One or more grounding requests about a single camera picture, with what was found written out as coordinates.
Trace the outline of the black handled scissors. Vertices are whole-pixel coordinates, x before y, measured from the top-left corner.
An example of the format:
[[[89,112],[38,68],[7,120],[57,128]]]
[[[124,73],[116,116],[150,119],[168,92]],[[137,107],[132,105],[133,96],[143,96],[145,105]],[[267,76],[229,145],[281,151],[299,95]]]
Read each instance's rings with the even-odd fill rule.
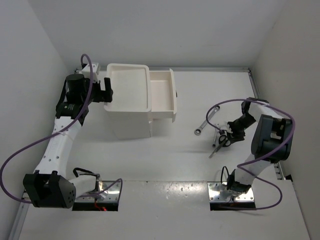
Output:
[[[213,150],[213,152],[209,155],[209,159],[211,159],[220,149],[229,147],[231,145],[231,141],[228,139],[228,136],[223,134],[218,138],[218,146]]]

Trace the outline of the white drawer cabinet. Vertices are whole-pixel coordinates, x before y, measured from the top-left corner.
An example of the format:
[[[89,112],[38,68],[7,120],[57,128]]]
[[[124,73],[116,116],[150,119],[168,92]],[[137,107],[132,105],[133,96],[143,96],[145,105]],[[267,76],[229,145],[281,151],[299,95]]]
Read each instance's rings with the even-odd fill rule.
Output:
[[[151,80],[143,64],[110,63],[106,68],[113,97],[104,109],[119,140],[151,137]]]

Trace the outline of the white top drawer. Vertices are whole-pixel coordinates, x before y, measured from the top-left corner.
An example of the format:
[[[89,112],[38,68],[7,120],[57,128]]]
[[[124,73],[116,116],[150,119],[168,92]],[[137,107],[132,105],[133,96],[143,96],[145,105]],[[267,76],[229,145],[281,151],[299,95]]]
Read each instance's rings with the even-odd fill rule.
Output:
[[[177,115],[177,91],[174,71],[151,70],[151,113],[154,119],[171,119]]]

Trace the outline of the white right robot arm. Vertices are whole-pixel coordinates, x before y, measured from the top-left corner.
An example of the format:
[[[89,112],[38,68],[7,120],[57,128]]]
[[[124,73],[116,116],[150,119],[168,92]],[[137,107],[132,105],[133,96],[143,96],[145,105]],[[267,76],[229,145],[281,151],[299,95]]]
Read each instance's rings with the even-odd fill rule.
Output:
[[[246,194],[264,169],[290,155],[293,120],[280,116],[269,106],[265,100],[249,97],[241,103],[242,116],[227,122],[227,145],[243,141],[245,130],[257,123],[251,154],[227,177],[226,189],[234,195]]]

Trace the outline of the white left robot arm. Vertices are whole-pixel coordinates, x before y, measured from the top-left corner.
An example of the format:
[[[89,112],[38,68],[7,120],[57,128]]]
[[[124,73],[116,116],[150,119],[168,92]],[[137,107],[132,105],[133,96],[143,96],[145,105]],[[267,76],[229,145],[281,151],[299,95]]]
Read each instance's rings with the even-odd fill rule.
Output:
[[[55,108],[54,136],[34,173],[23,178],[23,186],[34,207],[69,209],[77,198],[94,197],[102,192],[98,173],[84,170],[67,179],[66,171],[73,142],[89,112],[88,105],[113,100],[110,78],[104,78],[104,85],[105,89],[101,89],[99,82],[90,83],[90,79],[80,73],[65,78]]]

